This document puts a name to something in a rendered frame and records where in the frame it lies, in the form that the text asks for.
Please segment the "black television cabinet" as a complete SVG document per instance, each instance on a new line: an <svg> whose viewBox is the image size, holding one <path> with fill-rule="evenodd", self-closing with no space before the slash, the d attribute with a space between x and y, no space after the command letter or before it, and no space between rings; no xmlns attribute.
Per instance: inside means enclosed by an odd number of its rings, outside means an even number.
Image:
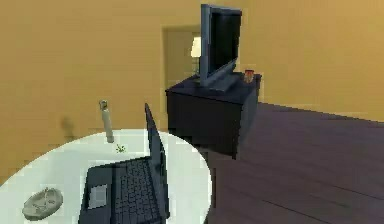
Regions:
<svg viewBox="0 0 384 224"><path fill-rule="evenodd" d="M237 157L253 123L262 76L240 79L226 92L209 90L191 76L168 88L168 131L195 147Z"/></svg>

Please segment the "white round table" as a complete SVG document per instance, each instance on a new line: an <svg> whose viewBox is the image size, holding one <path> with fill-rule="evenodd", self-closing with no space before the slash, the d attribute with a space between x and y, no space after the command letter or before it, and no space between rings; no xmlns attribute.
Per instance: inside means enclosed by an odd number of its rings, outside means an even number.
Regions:
<svg viewBox="0 0 384 224"><path fill-rule="evenodd" d="M210 170L193 146L169 133L160 134L167 157L170 218L167 224L203 224L211 205ZM38 157L0 185L0 224L77 224L87 170L90 167L147 156L144 129L105 133L66 143ZM118 153L117 144L126 151ZM45 188L57 188L64 197L57 212L43 220L24 218L24 202Z"/></svg>

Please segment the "pale lamp shade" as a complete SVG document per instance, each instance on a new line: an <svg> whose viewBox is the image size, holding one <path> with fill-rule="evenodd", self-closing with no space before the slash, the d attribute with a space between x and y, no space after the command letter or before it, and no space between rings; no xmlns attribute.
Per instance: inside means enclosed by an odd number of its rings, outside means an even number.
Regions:
<svg viewBox="0 0 384 224"><path fill-rule="evenodd" d="M201 56L201 38L195 37L192 43L191 57L199 58Z"/></svg>

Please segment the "grey flat television set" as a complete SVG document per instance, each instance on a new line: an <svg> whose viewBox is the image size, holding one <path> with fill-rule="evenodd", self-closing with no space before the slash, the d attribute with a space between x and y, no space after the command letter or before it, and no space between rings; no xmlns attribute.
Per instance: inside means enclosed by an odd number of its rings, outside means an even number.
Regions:
<svg viewBox="0 0 384 224"><path fill-rule="evenodd" d="M238 59L242 11L238 8L201 5L200 84L227 91L237 80L233 74Z"/></svg>

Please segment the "black open laptop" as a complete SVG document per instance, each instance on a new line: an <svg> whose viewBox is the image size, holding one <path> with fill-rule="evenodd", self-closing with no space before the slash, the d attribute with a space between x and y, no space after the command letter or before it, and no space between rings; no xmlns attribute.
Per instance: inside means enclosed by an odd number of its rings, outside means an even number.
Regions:
<svg viewBox="0 0 384 224"><path fill-rule="evenodd" d="M166 153L149 107L145 114L150 154L89 168L78 224L166 224Z"/></svg>

